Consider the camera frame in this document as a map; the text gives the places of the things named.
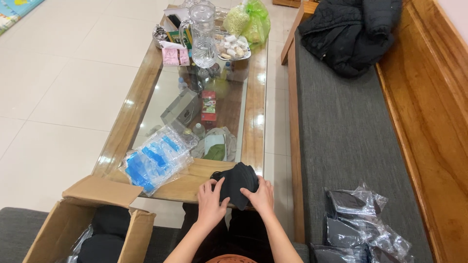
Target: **person's left hand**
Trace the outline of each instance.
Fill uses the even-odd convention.
[[[226,215],[227,203],[230,198],[227,197],[219,205],[219,192],[224,182],[224,177],[218,182],[214,179],[206,181],[198,189],[198,220],[197,223],[206,231],[211,231]],[[215,184],[214,191],[211,191],[211,185]]]

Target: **white tile floor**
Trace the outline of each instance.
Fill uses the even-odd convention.
[[[0,208],[49,211],[99,156],[168,4],[183,0],[46,0],[0,36]],[[240,0],[212,0],[233,7]],[[287,68],[279,56],[297,9],[270,15],[265,178],[293,238]],[[138,198],[155,225],[180,227],[180,203]]]

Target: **hand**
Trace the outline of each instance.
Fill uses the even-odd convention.
[[[198,188],[198,220],[197,225],[210,232],[226,215],[227,203],[230,198],[227,197],[219,205],[219,192],[224,182],[224,177],[218,182],[214,179],[206,181]],[[211,185],[216,184],[214,191],[211,191]]]
[[[258,177],[258,190],[255,193],[245,188],[241,188],[241,193],[247,197],[261,217],[275,215],[273,210],[273,185],[263,177]]]

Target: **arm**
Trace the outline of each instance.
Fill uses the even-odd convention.
[[[252,193],[245,188],[241,188],[241,193],[250,200],[262,217],[275,263],[302,263],[302,259],[276,218],[273,210],[273,186],[270,181],[265,181],[261,176],[258,176],[258,183],[257,192]]]
[[[226,214],[229,197],[223,200],[221,206],[219,205],[219,192],[223,182],[224,177],[218,182],[211,179],[200,185],[197,194],[198,219],[164,263],[192,262],[200,244]],[[216,184],[214,191],[211,191],[212,184]]]

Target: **black pants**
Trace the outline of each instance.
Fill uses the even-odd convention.
[[[184,203],[185,217],[177,236],[177,244],[198,219],[198,205]],[[258,263],[273,263],[270,242],[265,224],[256,211],[232,210],[229,231],[224,218],[208,234],[198,248],[193,263],[205,263],[217,256],[235,254],[248,257]]]

